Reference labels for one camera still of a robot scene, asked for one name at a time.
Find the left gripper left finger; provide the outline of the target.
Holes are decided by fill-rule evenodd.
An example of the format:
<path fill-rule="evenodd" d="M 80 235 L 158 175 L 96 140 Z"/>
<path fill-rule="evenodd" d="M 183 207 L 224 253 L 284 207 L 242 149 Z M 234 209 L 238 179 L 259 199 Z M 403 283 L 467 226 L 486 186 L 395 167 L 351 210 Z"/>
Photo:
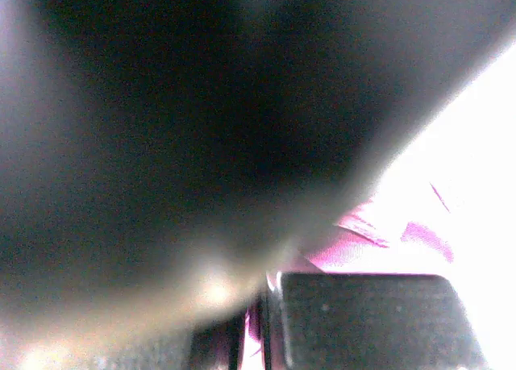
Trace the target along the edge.
<path fill-rule="evenodd" d="M 246 310 L 194 334 L 189 369 L 237 370 L 241 365 Z"/>

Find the purple satin napkin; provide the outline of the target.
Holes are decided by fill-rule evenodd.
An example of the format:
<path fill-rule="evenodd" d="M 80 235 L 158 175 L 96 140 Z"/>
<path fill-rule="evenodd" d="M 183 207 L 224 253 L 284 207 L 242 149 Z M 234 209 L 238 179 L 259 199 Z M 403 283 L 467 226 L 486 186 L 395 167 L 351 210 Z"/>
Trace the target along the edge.
<path fill-rule="evenodd" d="M 325 273 L 443 274 L 454 261 L 449 219 L 430 182 L 385 185 L 345 214 L 307 260 Z"/>

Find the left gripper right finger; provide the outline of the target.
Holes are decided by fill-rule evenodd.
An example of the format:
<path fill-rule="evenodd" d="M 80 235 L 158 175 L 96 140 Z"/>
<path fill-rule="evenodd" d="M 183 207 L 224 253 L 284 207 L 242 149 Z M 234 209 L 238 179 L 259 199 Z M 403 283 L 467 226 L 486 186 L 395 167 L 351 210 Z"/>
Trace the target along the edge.
<path fill-rule="evenodd" d="M 267 369 L 486 369 L 441 276 L 279 272 L 262 301 Z"/>

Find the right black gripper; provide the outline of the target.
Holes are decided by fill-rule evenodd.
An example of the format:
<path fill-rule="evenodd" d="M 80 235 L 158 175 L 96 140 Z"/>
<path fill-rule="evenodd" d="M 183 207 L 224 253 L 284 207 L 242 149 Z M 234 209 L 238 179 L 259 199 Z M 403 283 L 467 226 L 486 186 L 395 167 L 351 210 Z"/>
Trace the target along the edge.
<path fill-rule="evenodd" d="M 307 239 L 508 36 L 515 0 L 1 0 L 1 321 L 172 311 Z"/>

